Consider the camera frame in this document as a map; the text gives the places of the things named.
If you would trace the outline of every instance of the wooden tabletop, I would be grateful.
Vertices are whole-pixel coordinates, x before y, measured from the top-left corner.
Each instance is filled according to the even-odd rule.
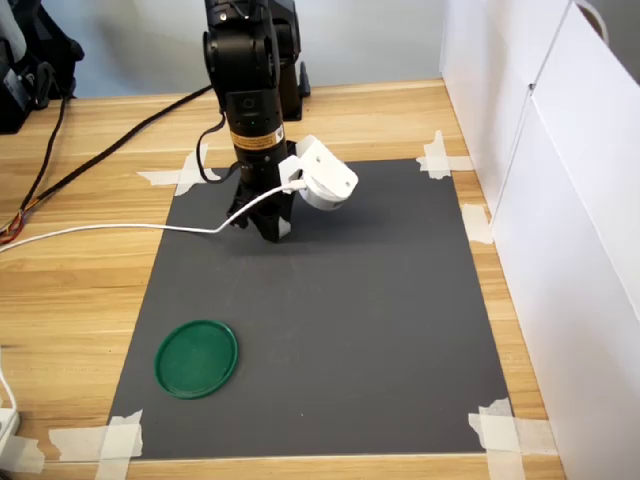
[[[179,97],[73,100],[43,183],[51,185]],[[0,223],[32,183],[58,107],[52,102],[32,113],[18,135],[0,137]],[[164,223],[174,187],[152,187],[136,172],[182,168],[199,134],[219,120],[217,110],[208,93],[148,127],[44,204],[21,238],[92,223]],[[449,155],[468,155],[441,80],[316,88],[304,120],[286,125],[289,139],[314,134],[345,161],[422,156],[437,130]],[[207,166],[229,166],[235,156],[228,131],[208,143]],[[486,208],[474,172],[453,177],[461,204]],[[0,255],[4,370],[19,403],[19,434],[37,438],[46,454],[45,478],[95,475],[94,464],[58,463],[48,431],[106,424],[160,237],[152,230],[83,232]],[[515,414],[546,419],[495,247],[474,242],[471,250]],[[526,456],[524,465],[530,479],[564,478],[557,457]],[[129,478],[151,477],[468,480],[489,473],[484,454],[131,463]]]

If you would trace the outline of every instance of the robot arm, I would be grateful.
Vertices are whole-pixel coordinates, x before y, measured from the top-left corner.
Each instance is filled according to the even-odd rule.
[[[205,0],[205,7],[205,64],[241,167],[232,215],[280,185],[278,165],[295,153],[283,122],[301,118],[310,89],[304,67],[302,86],[296,82],[300,36],[292,0]],[[235,224],[246,228],[251,220],[265,239],[277,242],[283,222],[291,222],[293,199],[274,195]]]

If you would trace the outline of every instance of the green lid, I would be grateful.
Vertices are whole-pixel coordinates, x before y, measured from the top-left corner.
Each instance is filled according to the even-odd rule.
[[[222,387],[238,363],[238,342],[221,322],[196,320],[165,338],[154,362],[156,380],[170,395],[193,399]]]

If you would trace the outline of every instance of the white wall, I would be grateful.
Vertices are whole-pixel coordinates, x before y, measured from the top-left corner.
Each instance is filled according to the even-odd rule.
[[[575,5],[553,1],[450,0],[443,73],[495,204],[496,246],[567,477],[635,480],[640,87]],[[522,102],[514,92],[529,82]],[[496,176],[506,179],[497,198]]]
[[[297,0],[312,86],[439,77],[445,0]],[[85,50],[76,95],[193,91],[208,83],[204,0],[54,0]]]

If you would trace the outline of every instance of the black bag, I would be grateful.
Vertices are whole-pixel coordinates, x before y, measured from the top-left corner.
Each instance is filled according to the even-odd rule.
[[[84,58],[80,44],[56,25],[41,0],[9,3],[27,53],[17,61],[9,53],[6,64],[0,61],[0,133],[19,131],[29,113],[46,108],[49,99],[71,97],[76,63]],[[10,51],[6,44],[3,48]]]

